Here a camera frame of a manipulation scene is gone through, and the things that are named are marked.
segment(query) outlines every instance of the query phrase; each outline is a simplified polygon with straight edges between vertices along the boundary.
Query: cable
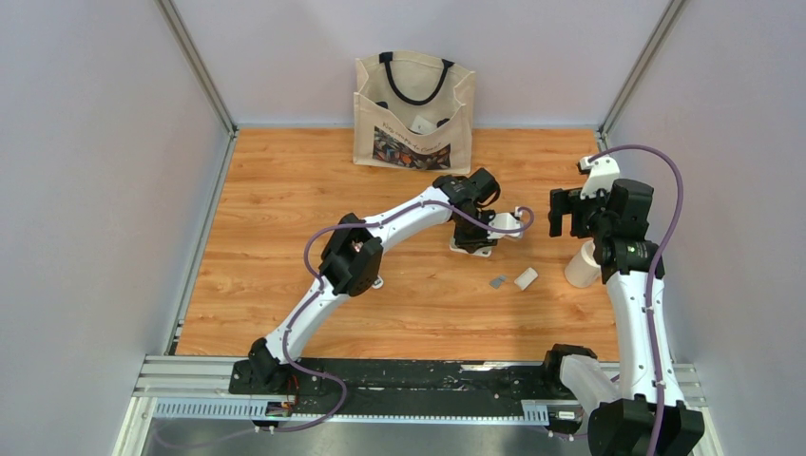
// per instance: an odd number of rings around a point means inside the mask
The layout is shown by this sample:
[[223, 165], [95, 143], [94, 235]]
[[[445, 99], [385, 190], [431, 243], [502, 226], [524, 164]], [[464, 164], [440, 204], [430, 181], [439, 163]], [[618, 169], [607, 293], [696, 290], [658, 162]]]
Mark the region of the cable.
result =
[[390, 223], [393, 220], [395, 220], [395, 219], [397, 219], [399, 217], [402, 217], [404, 214], [406, 214], [406, 213], [408, 213], [408, 212], [410, 212], [410, 211], [412, 211], [412, 210], [414, 210], [416, 208], [425, 207], [426, 205], [438, 205], [438, 206], [442, 206], [442, 207], [445, 207], [447, 209], [450, 209], [450, 210], [453, 211], [454, 214], [466, 219], [470, 223], [472, 223], [472, 224], [474, 224], [474, 225], [476, 225], [476, 226], [478, 226], [480, 228], [483, 228], [483, 229], [485, 229], [487, 231], [491, 231], [493, 233], [500, 233], [500, 234], [505, 234], [505, 235], [514, 235], [514, 234], [518, 234], [518, 233], [523, 233], [532, 225], [532, 223], [534, 223], [534, 211], [532, 211], [530, 208], [528, 208], [526, 206], [518, 207], [517, 210], [518, 211], [524, 211], [527, 214], [529, 214], [528, 222], [526, 224], [522, 225], [520, 228], [515, 228], [515, 229], [511, 229], [511, 230], [503, 230], [501, 228], [494, 228], [492, 226], [488, 226], [487, 224], [476, 220], [475, 218], [465, 214], [461, 210], [451, 206], [450, 204], [447, 204], [446, 202], [439, 201], [439, 200], [436, 200], [436, 199], [427, 199], [427, 200], [424, 200], [422, 202], [415, 202], [413, 204], [410, 204], [410, 205], [404, 207], [403, 209], [395, 212], [394, 214], [388, 216], [387, 218], [382, 219], [381, 221], [376, 221], [376, 222], [372, 222], [372, 223], [342, 223], [340, 225], [333, 225], [333, 226], [328, 226], [327, 228], [322, 228], [321, 230], [319, 230], [316, 233], [314, 233], [314, 235], [311, 236], [310, 239], [308, 239], [308, 242], [305, 243], [305, 249], [304, 249], [304, 252], [303, 252], [302, 259], [305, 262], [305, 269], [307, 269], [308, 272], [311, 273], [311, 275], [319, 282], [319, 289], [317, 290], [316, 293], [311, 294], [311, 296], [308, 299], [306, 299], [305, 302], [303, 302], [301, 306], [299, 306], [297, 311], [294, 312], [291, 315], [291, 318], [288, 320], [288, 325], [286, 325], [285, 332], [283, 332], [283, 335], [282, 335], [282, 344], [281, 344], [281, 346], [282, 346], [282, 354], [283, 354], [283, 356], [285, 356], [285, 359], [286, 359], [286, 361], [288, 361], [288, 364], [290, 364], [294, 369], [296, 369], [298, 371], [301, 371], [303, 373], [307, 373], [309, 375], [317, 375], [317, 376], [320, 376], [320, 377], [323, 377], [323, 378], [327, 378], [328, 380], [333, 380], [334, 382], [338, 383], [338, 385], [341, 387], [341, 396], [339, 396], [338, 402], [336, 402], [336, 405], [333, 408], [331, 408], [330, 411], [328, 411], [324, 415], [316, 418], [316, 420], [309, 421], [308, 423], [298, 425], [298, 426], [278, 427], [278, 428], [274, 429], [275, 432], [295, 432], [295, 431], [298, 431], [298, 430], [304, 430], [304, 429], [312, 428], [312, 427], [314, 427], [316, 425], [319, 425], [322, 422], [324, 422], [325, 420], [328, 420], [329, 418], [331, 418], [334, 414], [336, 414], [336, 412], [339, 409], [341, 409], [341, 406], [344, 405], [344, 401], [347, 400], [347, 384], [345, 384], [343, 380], [341, 380], [340, 378], [338, 378], [337, 376], [335, 376], [335, 375], [333, 375], [331, 373], [319, 372], [317, 370], [310, 370], [308, 368], [305, 368], [304, 366], [301, 366], [299, 363], [297, 363], [297, 361], [292, 359], [292, 357], [288, 353], [288, 334], [291, 332], [291, 327], [294, 326], [294, 323], [297, 321], [299, 316], [302, 315], [303, 312], [305, 312], [305, 309], [307, 309], [308, 306], [310, 306], [311, 303], [314, 302], [314, 299], [316, 299], [319, 295], [322, 295], [324, 293], [324, 285], [325, 285], [325, 283], [324, 283], [324, 280], [322, 280], [322, 275], [319, 274], [314, 269], [314, 267], [311, 265], [311, 260], [309, 258], [310, 252], [311, 252], [311, 246], [314, 244], [314, 242], [319, 237], [321, 237], [325, 233], [329, 233], [329, 232], [335, 231], [335, 230], [344, 230], [344, 229], [353, 229], [353, 228], [376, 228], [376, 227], [380, 227], [380, 226], [383, 226], [384, 223]]
[[666, 234], [663, 235], [663, 239], [661, 240], [661, 245], [658, 246], [658, 250], [655, 252], [655, 255], [652, 256], [652, 261], [649, 263], [649, 272], [646, 279], [646, 321], [649, 325], [649, 340], [650, 345], [652, 348], [652, 360], [655, 363], [655, 388], [657, 392], [657, 407], [655, 411], [655, 423], [652, 425], [652, 434], [649, 437], [649, 447], [646, 451], [646, 456], [655, 456], [655, 450], [658, 448], [658, 438], [661, 435], [661, 424], [663, 421], [663, 409], [664, 409], [664, 383], [663, 383], [663, 369], [661, 367], [661, 348], [658, 344], [658, 334], [657, 328], [655, 326], [655, 311], [654, 307], [652, 306], [652, 285], [655, 282], [655, 271], [658, 269], [658, 263], [661, 261], [661, 255], [663, 254], [663, 250], [666, 249], [666, 244], [669, 243], [669, 239], [672, 238], [672, 234], [675, 232], [675, 228], [678, 226], [678, 221], [680, 220], [680, 214], [682, 211], [682, 196], [683, 196], [683, 189], [682, 189], [682, 176], [680, 173], [680, 169], [678, 166], [669, 158], [666, 154], [661, 152], [660, 150], [649, 147], [648, 145], [640, 145], [640, 144], [625, 144], [619, 145], [617, 147], [611, 147], [603, 152], [600, 152], [593, 157], [591, 157], [588, 161], [594, 162], [596, 159], [603, 157], [605, 155], [610, 155], [613, 152], [618, 152], [620, 150], [628, 150], [628, 149], [635, 149], [635, 150], [642, 150], [644, 152], [649, 152], [661, 160], [666, 162], [669, 165], [669, 168], [672, 169], [672, 173], [675, 175], [675, 183], [677, 184], [678, 188], [678, 195], [677, 195], [677, 202], [675, 203], [675, 213], [672, 216], [672, 221], [669, 222], [669, 228], [666, 230]]

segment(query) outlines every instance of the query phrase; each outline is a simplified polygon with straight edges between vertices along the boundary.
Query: tote bag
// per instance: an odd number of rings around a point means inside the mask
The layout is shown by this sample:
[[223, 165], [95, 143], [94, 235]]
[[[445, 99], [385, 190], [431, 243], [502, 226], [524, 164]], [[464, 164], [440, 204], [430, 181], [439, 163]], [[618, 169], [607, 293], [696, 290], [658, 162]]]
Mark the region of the tote bag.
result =
[[470, 172], [474, 71], [411, 51], [355, 66], [354, 163]]

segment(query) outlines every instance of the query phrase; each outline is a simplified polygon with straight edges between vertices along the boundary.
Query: gray wall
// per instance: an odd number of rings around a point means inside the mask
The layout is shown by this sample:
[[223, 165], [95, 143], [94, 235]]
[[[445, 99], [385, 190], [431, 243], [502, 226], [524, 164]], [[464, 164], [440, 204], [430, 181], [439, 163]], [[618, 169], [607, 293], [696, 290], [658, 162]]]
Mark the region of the gray wall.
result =
[[[803, 454], [804, 23], [803, 2], [689, 2], [612, 137], [681, 168], [666, 312], [732, 456]], [[630, 166], [656, 187], [660, 239], [674, 181], [652, 158]]]
[[0, 2], [0, 454], [106, 455], [224, 133], [154, 2]]
[[668, 0], [177, 0], [238, 123], [352, 124], [356, 57], [478, 71], [478, 124], [597, 124]]

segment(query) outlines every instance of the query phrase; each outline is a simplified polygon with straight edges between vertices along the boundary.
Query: bag handle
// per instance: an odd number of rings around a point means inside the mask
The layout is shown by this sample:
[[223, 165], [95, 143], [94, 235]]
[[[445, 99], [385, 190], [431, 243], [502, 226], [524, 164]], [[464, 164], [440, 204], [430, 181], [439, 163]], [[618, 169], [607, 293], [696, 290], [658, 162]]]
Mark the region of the bag handle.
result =
[[437, 83], [436, 88], [433, 90], [432, 94], [426, 98], [425, 100], [412, 100], [411, 98], [403, 95], [397, 85], [394, 83], [394, 77], [392, 76], [392, 66], [390, 63], [392, 62], [393, 54], [391, 52], [381, 52], [378, 54], [378, 61], [386, 67], [386, 78], [389, 79], [389, 85], [392, 87], [392, 91], [397, 98], [403, 100], [404, 102], [408, 103], [409, 105], [415, 106], [422, 106], [427, 105], [436, 94], [439, 93], [439, 89], [442, 88], [442, 85], [445, 83], [445, 77], [448, 75], [448, 68], [453, 67], [453, 62], [450, 60], [442, 59], [442, 76], [439, 77], [439, 83]]

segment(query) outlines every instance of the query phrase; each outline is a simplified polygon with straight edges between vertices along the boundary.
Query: wooden table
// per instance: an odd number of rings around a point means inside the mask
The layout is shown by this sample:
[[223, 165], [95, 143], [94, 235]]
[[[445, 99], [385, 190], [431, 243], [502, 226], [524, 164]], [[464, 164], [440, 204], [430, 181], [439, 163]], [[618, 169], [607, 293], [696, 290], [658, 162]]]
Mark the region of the wooden table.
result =
[[[349, 212], [390, 209], [437, 177], [354, 165], [352, 149], [350, 129], [240, 132], [177, 354], [245, 355], [311, 286], [301, 257], [311, 234]], [[304, 355], [541, 360], [567, 343], [617, 360], [605, 287], [578, 290], [563, 276], [583, 242], [548, 237], [548, 191], [580, 186], [575, 164], [595, 152], [590, 130], [476, 130], [473, 169], [501, 183], [492, 208], [527, 205], [538, 216], [525, 238], [480, 258], [448, 250], [451, 222], [415, 235], [384, 256], [383, 288], [337, 309]], [[314, 245], [315, 267], [326, 238]], [[527, 267], [540, 277], [521, 292], [513, 280]], [[508, 279], [493, 289], [500, 275]]]

